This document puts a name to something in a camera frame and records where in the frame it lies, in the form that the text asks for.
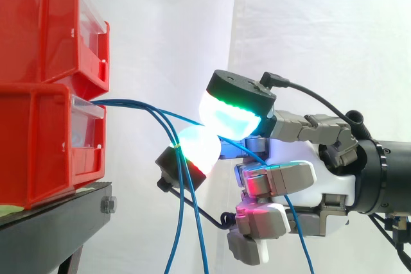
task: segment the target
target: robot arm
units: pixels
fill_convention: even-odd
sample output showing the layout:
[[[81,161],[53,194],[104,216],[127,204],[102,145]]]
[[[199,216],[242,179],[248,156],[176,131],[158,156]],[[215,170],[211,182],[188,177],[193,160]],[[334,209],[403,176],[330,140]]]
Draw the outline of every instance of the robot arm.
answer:
[[[273,86],[287,87],[289,81],[265,73],[260,82],[248,83],[266,94]],[[411,240],[406,219],[411,213],[411,144],[372,140],[358,114],[357,123],[350,121],[354,126],[347,117],[302,117],[274,106],[267,116],[260,115],[258,128],[239,143],[266,159],[268,166],[246,162],[234,169],[244,188],[236,207],[237,225],[227,236],[236,259],[266,262],[264,241],[297,232],[292,214],[284,209],[285,194],[297,208],[306,236],[326,236],[347,223],[349,211],[357,211],[386,213],[392,226],[386,223],[386,228],[393,230],[396,243]],[[220,158],[246,156],[226,144]]]
[[[303,91],[338,117],[275,110],[272,87]],[[227,225],[227,239],[236,259],[250,265],[267,262],[266,240],[297,233],[296,218],[303,235],[324,237],[347,223],[349,211],[370,215],[376,225],[372,215],[382,212],[386,219],[376,217],[392,231],[390,242],[411,269],[402,251],[403,244],[411,242],[411,143],[375,141],[359,112],[344,115],[318,94],[270,73],[254,81],[215,71],[200,116],[220,136],[220,159],[245,158],[246,148],[267,163],[247,160],[234,168],[241,202],[236,223]],[[170,148],[156,161],[163,173],[157,185],[163,191],[176,187],[173,159]],[[206,176],[187,161],[196,189]],[[294,204],[296,216],[285,208],[284,195]]]

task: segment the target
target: metal bolt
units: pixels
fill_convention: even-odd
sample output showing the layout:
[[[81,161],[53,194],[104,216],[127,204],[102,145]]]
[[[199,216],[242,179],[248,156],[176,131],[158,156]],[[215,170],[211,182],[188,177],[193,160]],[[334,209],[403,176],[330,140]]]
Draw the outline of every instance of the metal bolt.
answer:
[[[117,210],[117,197],[106,196],[101,200],[102,213],[112,214]]]

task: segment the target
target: green led light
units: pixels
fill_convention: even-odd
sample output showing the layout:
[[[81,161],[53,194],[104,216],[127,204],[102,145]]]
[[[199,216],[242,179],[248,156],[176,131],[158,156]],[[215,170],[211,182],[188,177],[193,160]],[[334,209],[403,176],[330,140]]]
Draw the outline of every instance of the green led light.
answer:
[[[234,141],[248,137],[261,121],[252,112],[226,104],[208,92],[203,95],[199,111],[204,125],[217,135]]]

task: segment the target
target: red plastic storage bin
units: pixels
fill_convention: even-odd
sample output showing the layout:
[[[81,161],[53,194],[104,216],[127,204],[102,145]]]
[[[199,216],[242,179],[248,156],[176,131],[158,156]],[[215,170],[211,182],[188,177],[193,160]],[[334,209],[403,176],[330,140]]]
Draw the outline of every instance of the red plastic storage bin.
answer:
[[[88,0],[0,0],[0,83],[109,90],[109,25]]]
[[[104,176],[105,109],[59,84],[0,84],[0,204],[30,209]]]

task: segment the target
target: white backdrop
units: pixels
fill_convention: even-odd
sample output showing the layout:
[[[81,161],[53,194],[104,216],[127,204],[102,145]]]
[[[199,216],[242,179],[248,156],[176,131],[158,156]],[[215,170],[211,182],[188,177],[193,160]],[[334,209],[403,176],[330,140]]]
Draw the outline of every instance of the white backdrop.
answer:
[[[255,79],[271,71],[343,111],[361,110],[375,138],[411,141],[411,0],[236,0],[234,18],[234,0],[94,3],[111,25],[106,98],[138,99],[198,120],[198,102],[215,69]],[[328,112],[292,89],[275,93],[279,109]],[[155,185],[154,160],[167,136],[144,112],[109,108],[107,121],[104,180],[113,181],[118,211],[85,245],[79,274],[162,273],[179,203]],[[199,204],[214,217],[240,200],[233,165],[219,162],[198,190]],[[172,272],[201,273],[188,208],[183,228]],[[308,273],[297,236],[271,241],[270,263],[251,268],[232,258],[226,232],[204,220],[203,228],[211,273]],[[317,274],[407,273],[359,214],[350,214],[350,225],[332,236],[306,242]]]

